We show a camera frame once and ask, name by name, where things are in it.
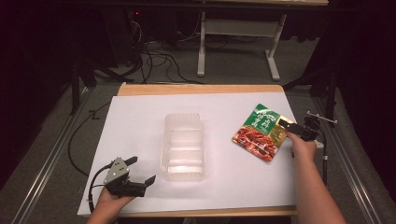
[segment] person's left hand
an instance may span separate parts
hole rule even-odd
[[[87,223],[110,223],[120,210],[135,197],[111,195],[106,187],[102,188],[98,202]]]

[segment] clear plastic container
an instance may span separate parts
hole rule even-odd
[[[204,178],[204,125],[199,114],[166,116],[161,169],[168,180]]]

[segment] snack bag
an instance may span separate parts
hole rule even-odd
[[[280,119],[292,122],[275,111],[257,105],[244,125],[233,135],[233,142],[264,161],[271,161],[286,138]]]

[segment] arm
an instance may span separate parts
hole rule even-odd
[[[133,199],[134,197],[118,198],[111,195],[106,188],[102,188],[96,207],[87,224],[110,223],[117,217],[121,209]]]
[[[346,223],[314,164],[316,144],[305,142],[293,133],[287,135],[294,153],[299,223]]]

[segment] white paper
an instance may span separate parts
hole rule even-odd
[[[118,156],[124,160],[138,157],[130,166],[131,181],[157,176],[145,197],[133,200],[122,213],[295,205],[291,141],[287,138],[270,162],[232,142],[257,104],[294,120],[284,92],[113,97],[78,215],[91,213],[86,199],[93,175]],[[204,124],[206,174],[202,181],[167,181],[162,174],[164,119],[177,113],[199,113]],[[106,171],[95,185],[105,176]],[[93,189],[94,203],[100,190]]]

